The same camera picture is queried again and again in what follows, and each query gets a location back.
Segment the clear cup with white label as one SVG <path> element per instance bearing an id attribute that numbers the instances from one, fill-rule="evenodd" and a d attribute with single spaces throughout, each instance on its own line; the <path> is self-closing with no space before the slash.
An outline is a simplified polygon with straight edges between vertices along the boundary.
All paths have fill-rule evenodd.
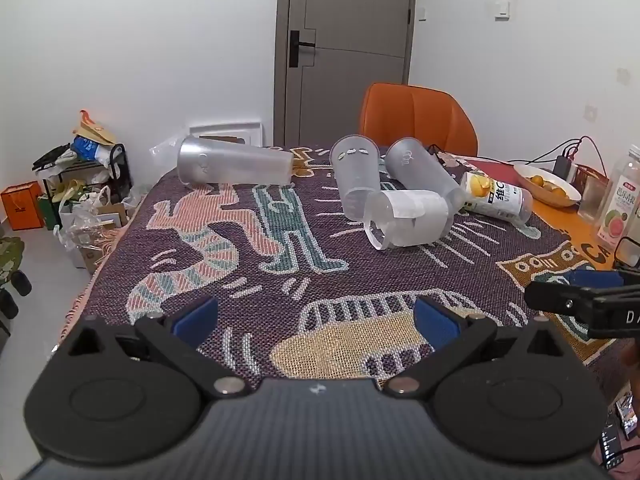
<path id="1" fill-rule="evenodd" d="M 450 230 L 452 212 L 439 194 L 425 190 L 371 193 L 363 211 L 364 232 L 376 250 L 432 244 Z"/>

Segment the frosted cup leaning right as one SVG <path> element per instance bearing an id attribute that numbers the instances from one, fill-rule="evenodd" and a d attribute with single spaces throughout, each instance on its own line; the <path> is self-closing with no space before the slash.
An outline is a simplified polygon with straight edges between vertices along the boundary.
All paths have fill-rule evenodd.
<path id="1" fill-rule="evenodd" d="M 391 178 L 407 190 L 432 191 L 448 203 L 452 214 L 464 205 L 465 192 L 459 183 L 416 138 L 396 141 L 386 152 L 385 167 Z"/>

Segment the long frosted cup lying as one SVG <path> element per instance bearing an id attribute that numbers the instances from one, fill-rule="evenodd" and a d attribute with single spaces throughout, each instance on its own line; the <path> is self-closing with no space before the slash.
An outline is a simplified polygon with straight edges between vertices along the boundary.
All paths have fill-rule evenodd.
<path id="1" fill-rule="evenodd" d="M 287 185 L 293 158 L 286 151 L 187 136 L 178 149 L 177 171 L 185 185 Z"/>

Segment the frosted cup with oval marks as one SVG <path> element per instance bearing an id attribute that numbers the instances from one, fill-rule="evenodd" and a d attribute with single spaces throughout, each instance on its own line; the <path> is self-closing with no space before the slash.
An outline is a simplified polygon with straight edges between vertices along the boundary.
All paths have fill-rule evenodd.
<path id="1" fill-rule="evenodd" d="M 366 136 L 345 136 L 333 145 L 330 162 L 344 215 L 361 221 L 369 194 L 381 189 L 378 146 Z"/>

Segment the guava juice bottle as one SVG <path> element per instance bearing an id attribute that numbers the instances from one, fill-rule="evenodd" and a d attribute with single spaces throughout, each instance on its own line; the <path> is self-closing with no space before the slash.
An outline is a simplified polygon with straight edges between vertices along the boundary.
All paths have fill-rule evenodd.
<path id="1" fill-rule="evenodd" d="M 614 249 L 626 231 L 639 200 L 639 147 L 631 144 L 616 162 L 596 221 L 596 239 Z"/>

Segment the clear glass on table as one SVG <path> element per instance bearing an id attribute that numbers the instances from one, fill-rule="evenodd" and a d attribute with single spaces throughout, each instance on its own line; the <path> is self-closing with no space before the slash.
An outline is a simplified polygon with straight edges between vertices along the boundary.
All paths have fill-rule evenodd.
<path id="1" fill-rule="evenodd" d="M 578 208 L 578 216 L 588 223 L 593 223 L 598 218 L 602 200 L 605 196 L 608 180 L 602 180 L 588 176 L 582 191 L 582 200 Z"/>

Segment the white bowl with oranges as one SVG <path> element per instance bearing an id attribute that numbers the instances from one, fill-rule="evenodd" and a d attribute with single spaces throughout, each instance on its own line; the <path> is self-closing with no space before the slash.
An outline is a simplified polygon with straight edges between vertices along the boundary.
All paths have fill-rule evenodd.
<path id="1" fill-rule="evenodd" d="M 520 185 L 538 202 L 568 208 L 582 200 L 582 194 L 573 185 L 549 171 L 525 164 L 514 165 L 513 169 Z"/>

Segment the patterned woven table blanket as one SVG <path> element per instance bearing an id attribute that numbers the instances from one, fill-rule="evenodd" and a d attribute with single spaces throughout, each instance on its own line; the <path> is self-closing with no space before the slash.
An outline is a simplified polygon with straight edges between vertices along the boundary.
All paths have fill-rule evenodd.
<path id="1" fill-rule="evenodd" d="M 95 315 L 130 324 L 213 299 L 217 324 L 201 354 L 248 382 L 382 380 L 431 350 L 413 326 L 416 298 L 518 327 L 534 316 L 523 299 L 529 282 L 612 263 L 582 218 L 544 205 L 529 220 L 535 239 L 461 211 L 434 243 L 378 250 L 344 215 L 328 153 L 293 154 L 287 186 L 191 190 L 164 174 L 115 233 L 67 323 Z"/>

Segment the black power adapter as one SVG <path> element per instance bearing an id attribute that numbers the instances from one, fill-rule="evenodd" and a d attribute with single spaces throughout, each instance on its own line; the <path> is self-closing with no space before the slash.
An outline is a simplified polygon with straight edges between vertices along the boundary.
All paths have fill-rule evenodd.
<path id="1" fill-rule="evenodd" d="M 552 174 L 570 183 L 574 180 L 576 170 L 577 166 L 573 159 L 565 155 L 559 155 L 554 161 Z"/>

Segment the blue white bag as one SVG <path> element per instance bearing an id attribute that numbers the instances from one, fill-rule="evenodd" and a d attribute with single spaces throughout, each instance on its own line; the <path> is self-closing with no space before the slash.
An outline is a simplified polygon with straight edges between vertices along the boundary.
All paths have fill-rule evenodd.
<path id="1" fill-rule="evenodd" d="M 75 136 L 70 147 L 80 159 L 87 162 L 98 162 L 101 165 L 107 165 L 110 161 L 111 148 L 109 146 L 96 143 L 96 141 L 83 136 Z"/>

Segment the orange paper bag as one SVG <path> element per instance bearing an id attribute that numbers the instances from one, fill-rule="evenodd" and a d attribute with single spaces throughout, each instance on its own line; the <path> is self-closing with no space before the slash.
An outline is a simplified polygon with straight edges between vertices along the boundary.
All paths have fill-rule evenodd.
<path id="1" fill-rule="evenodd" d="M 42 214 L 38 197 L 42 191 L 37 181 L 12 185 L 1 192 L 1 200 L 13 231 L 41 229 Z"/>

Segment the orange chair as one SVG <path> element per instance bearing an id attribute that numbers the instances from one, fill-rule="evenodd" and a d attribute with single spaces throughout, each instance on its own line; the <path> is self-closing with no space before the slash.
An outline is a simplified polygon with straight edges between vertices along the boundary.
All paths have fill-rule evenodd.
<path id="1" fill-rule="evenodd" d="M 382 146 L 411 136 L 426 148 L 435 144 L 452 154 L 478 153 L 472 122 L 455 98 L 408 84 L 371 84 L 363 98 L 359 132 Z"/>

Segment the grey door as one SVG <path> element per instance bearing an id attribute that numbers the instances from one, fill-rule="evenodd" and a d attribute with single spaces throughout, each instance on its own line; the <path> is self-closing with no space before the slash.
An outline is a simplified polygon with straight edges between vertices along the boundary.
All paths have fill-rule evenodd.
<path id="1" fill-rule="evenodd" d="M 359 132 L 375 82 L 408 80 L 416 0 L 277 0 L 273 141 L 328 148 Z M 288 67 L 290 31 L 316 48 Z"/>

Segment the white picture frame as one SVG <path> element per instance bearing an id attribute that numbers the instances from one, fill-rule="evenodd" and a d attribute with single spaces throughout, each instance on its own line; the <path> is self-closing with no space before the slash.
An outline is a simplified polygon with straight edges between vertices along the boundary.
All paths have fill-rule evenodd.
<path id="1" fill-rule="evenodd" d="M 191 126 L 189 133 L 191 136 L 199 136 L 200 138 L 228 140 L 229 142 L 258 146 L 258 148 L 265 146 L 264 126 L 261 122 L 221 122 L 220 124 Z"/>

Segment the white light switch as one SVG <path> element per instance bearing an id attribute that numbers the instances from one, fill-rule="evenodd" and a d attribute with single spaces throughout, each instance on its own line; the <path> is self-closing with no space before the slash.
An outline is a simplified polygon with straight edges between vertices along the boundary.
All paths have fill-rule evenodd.
<path id="1" fill-rule="evenodd" d="M 511 1 L 496 0 L 494 18 L 498 22 L 507 22 L 511 18 Z"/>

